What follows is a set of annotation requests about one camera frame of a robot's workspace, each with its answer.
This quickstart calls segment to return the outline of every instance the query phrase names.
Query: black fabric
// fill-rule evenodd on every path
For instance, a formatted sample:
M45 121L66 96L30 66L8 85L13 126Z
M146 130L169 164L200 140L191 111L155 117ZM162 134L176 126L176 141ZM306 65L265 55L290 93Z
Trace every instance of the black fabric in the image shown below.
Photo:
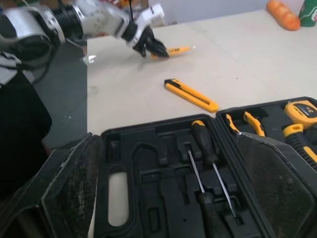
M276 236L303 237L300 232L310 222L315 201L289 165L292 157L302 159L289 145L264 136L243 133L238 145L258 201Z
M47 159L42 139L52 119L22 72L0 88L0 199L14 192Z

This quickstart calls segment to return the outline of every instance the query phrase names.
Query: pliers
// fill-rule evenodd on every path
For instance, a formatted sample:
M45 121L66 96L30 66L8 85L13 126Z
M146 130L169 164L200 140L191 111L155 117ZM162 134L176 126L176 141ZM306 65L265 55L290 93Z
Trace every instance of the pliers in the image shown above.
M250 124L253 129L256 131L257 135L265 136L264 128L259 122L258 119L256 119L254 116L252 116L249 112L244 112L243 114L243 120L246 121L248 124ZM236 128L236 126L233 124L232 118L229 114L226 114L226 123L229 126L229 129L233 134L238 134L240 131Z

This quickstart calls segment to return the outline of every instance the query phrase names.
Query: screwdriver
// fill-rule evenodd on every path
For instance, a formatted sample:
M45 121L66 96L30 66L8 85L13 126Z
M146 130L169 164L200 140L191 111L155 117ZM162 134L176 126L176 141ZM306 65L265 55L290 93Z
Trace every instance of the screwdriver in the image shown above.
M202 191L198 196L198 202L203 211L204 224L206 229L206 235L208 238L228 238L230 235L228 234L227 229L222 223L218 213L213 205L213 196L210 192L205 192L203 184L200 180L195 161L190 150L187 151L189 154L189 158L192 162L200 189Z
M218 179L219 179L219 182L221 184L224 195L228 201L232 215L234 218L236 218L237 217L236 210L235 210L233 204L231 203L228 191L227 191L227 189L226 189L226 187L221 179L220 173L219 173L218 168L215 164L215 160L217 159L217 157L216 157L216 154L213 153L213 143L212 143L211 135L210 135L207 127L205 126L205 124L202 121L196 120L192 123L192 133L193 133L193 136L195 138L195 141L196 141L198 147L200 148L200 150L203 153L204 162L207 165L213 166L213 168L218 176Z

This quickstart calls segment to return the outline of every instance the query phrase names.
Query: white wall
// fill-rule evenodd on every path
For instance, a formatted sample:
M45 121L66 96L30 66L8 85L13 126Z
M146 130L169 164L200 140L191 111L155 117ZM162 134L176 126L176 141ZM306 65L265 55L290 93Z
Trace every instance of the white wall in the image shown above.
M304 0L282 1L291 7L294 2L301 6ZM265 8L267 2L268 0L149 0L149 5L161 3L165 23L170 24L174 21L183 23L260 10Z

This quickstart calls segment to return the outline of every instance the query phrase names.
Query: screwdriver shaft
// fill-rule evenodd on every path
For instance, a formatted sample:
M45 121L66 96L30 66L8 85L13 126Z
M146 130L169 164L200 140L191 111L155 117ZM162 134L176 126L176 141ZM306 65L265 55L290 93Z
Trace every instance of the screwdriver shaft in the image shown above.
M222 179L221 179L221 176L220 176L220 174L219 174L218 168L217 168L217 166L216 166L215 163L213 163L212 166L213 166L213 169L216 171L216 174L217 174L218 179L219 179L219 181L220 181L222 190L223 190L223 192L224 192L224 195L225 195L226 198L227 198L227 201L228 201L230 210L231 210L231 212L232 212L232 214L233 214L233 217L236 218L236 217L237 217L236 211L235 211L234 207L232 206L232 203L231 203L231 200L230 200L228 191L227 191L226 187L224 186L224 183L223 183L223 181L222 181Z
M191 152L190 150L188 150L187 152L188 152L188 154L189 154L190 161L192 162L192 165L193 165L193 168L194 168L196 177L197 177L197 179L198 179L198 183L199 183L200 189L201 189L202 193L204 193L205 190L204 190L203 184L202 184L202 182L201 182L201 180L200 180L200 177L199 177L199 174L198 174L198 171L197 171L197 168L196 168L196 164L195 164L195 161L194 161L192 152Z

